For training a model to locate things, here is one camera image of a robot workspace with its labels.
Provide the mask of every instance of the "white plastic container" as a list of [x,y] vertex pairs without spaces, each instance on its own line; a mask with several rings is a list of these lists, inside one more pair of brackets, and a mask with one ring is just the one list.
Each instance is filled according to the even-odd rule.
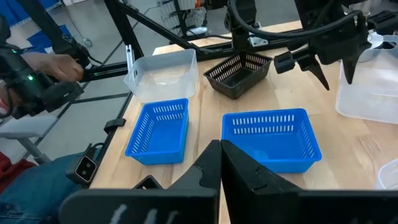
[[189,98],[198,82],[196,52],[188,49],[139,58],[124,82],[143,103]]
[[398,159],[380,168],[375,188],[379,190],[398,190]]
[[[384,36],[398,42],[397,36]],[[351,85],[341,64],[336,110],[352,118],[398,124],[398,48],[366,50],[359,58]]]

